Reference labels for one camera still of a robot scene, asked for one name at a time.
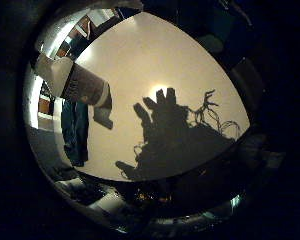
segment hanging clothing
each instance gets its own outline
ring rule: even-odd
[[[65,100],[62,105],[61,128],[67,157],[73,166],[82,167],[88,160],[88,106]]]

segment desk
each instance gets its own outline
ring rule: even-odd
[[[136,166],[133,147],[143,141],[143,128],[133,105],[145,106],[143,97],[156,100],[156,91],[160,89],[166,91],[173,87],[177,104],[191,109],[198,109],[204,93],[215,89],[210,101],[219,104],[214,109],[220,120],[237,122],[241,134],[249,127],[238,92],[221,66],[189,35],[151,14],[139,13],[110,28],[86,48],[76,62],[109,83],[113,101],[112,130],[94,122],[93,108],[89,107],[89,161],[77,168],[86,174],[129,181],[122,177],[115,162]],[[214,126],[212,119],[207,122]],[[231,129],[225,134],[234,137]],[[183,171],[209,161],[227,147],[211,152],[209,158],[195,164],[183,164]]]

